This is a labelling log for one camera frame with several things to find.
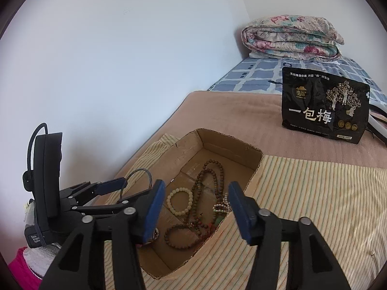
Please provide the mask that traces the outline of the thin blue bangle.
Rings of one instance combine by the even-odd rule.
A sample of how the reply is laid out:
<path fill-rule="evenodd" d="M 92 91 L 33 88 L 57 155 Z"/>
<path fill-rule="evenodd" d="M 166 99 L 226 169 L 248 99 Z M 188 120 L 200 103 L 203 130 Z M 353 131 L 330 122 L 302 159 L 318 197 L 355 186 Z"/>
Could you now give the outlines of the thin blue bangle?
<path fill-rule="evenodd" d="M 148 177 L 148 187 L 151 188 L 153 186 L 153 178 L 152 178 L 151 172 L 146 168 L 137 168 L 131 171 L 125 177 L 125 182 L 122 185 L 121 190 L 119 192 L 119 199 L 120 200 L 123 199 L 123 194 L 127 186 L 131 188 L 136 182 L 138 182 L 145 175 Z"/>

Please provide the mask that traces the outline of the red string green pendant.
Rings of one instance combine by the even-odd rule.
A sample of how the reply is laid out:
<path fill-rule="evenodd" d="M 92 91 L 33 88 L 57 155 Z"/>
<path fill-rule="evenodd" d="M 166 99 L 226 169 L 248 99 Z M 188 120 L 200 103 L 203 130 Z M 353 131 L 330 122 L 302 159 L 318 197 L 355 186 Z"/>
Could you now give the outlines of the red string green pendant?
<path fill-rule="evenodd" d="M 225 218 L 225 215 L 222 213 L 213 215 L 212 220 L 207 225 L 207 233 L 212 234 L 214 231 L 216 231 L 219 224 L 223 221 L 224 218 Z"/>

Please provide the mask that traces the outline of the white work glove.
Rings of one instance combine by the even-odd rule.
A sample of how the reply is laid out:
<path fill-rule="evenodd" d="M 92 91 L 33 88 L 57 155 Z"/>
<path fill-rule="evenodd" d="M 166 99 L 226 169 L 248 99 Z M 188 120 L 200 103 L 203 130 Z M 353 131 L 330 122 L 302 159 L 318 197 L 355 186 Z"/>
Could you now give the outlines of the white work glove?
<path fill-rule="evenodd" d="M 23 250 L 22 255 L 28 268 L 38 277 L 43 278 L 58 255 L 61 247 L 57 244 L 50 244 L 45 247 L 30 248 Z"/>

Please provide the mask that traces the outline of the yellow striped towel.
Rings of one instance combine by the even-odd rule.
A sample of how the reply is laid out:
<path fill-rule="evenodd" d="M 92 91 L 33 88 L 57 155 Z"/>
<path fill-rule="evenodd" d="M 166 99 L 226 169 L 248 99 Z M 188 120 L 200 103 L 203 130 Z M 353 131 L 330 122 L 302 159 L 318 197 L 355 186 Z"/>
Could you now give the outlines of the yellow striped towel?
<path fill-rule="evenodd" d="M 386 263 L 386 169 L 266 155 L 208 129 L 165 134 L 123 175 L 122 202 L 165 182 L 148 289 L 367 289 Z"/>

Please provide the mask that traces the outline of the cardboard box tray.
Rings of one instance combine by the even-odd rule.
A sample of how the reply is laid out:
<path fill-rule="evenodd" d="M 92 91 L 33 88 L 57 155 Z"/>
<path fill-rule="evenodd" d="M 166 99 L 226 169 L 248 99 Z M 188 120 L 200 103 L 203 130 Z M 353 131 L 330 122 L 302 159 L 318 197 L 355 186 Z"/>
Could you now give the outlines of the cardboard box tray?
<path fill-rule="evenodd" d="M 238 182 L 246 189 L 258 170 L 260 149 L 231 136 L 208 129 L 196 129 L 177 139 L 164 134 L 152 143 L 131 166 L 146 168 L 154 180 L 165 182 L 165 199 L 157 228 L 158 239 L 139 249 L 140 265 L 154 280 L 180 277 L 194 261 L 209 254 L 224 241 L 220 231 L 229 220 L 226 206 L 228 184 Z M 123 197 L 148 188 L 145 175 Z M 212 234 L 207 225 L 215 214 L 225 218 Z"/>

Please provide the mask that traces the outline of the pink brown blanket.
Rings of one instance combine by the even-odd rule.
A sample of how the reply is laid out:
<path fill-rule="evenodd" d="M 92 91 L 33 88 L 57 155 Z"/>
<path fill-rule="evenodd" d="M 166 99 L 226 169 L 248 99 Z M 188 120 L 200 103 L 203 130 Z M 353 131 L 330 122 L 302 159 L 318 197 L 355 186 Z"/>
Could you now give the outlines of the pink brown blanket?
<path fill-rule="evenodd" d="M 121 177 L 163 134 L 182 138 L 199 128 L 233 136 L 266 155 L 386 168 L 386 145 L 365 132 L 358 144 L 289 130 L 281 125 L 281 96 L 235 92 L 190 93 L 167 121 L 114 173 Z"/>

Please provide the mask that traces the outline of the black snack bag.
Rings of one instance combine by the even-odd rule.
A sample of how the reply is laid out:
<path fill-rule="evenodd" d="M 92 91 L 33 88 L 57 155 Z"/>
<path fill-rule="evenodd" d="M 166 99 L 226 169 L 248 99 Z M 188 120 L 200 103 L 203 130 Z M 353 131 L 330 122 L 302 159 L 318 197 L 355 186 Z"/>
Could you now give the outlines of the black snack bag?
<path fill-rule="evenodd" d="M 358 144 L 369 119 L 370 87 L 332 74 L 282 84 L 282 125 L 290 130 Z"/>

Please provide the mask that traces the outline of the blue checked bed sheet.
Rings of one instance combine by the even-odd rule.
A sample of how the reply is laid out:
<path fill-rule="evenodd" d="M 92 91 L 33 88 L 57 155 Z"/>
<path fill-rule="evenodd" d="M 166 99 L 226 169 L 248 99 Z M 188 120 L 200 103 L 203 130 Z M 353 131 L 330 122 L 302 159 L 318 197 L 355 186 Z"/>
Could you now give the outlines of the blue checked bed sheet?
<path fill-rule="evenodd" d="M 296 60 L 290 58 L 246 58 L 218 80 L 210 91 L 281 94 L 282 84 L 296 77 L 332 74 L 370 87 L 370 100 L 386 105 L 386 94 L 368 73 L 352 58 L 342 57 L 332 62 Z"/>

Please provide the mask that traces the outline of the folded floral quilt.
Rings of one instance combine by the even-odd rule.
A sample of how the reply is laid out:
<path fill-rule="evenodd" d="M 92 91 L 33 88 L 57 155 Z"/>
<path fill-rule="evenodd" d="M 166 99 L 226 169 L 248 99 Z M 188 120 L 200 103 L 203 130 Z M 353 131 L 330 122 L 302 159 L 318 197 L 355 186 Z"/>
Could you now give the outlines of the folded floral quilt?
<path fill-rule="evenodd" d="M 258 18 L 241 31 L 242 44 L 252 57 L 335 61 L 344 38 L 327 19 L 280 15 Z"/>

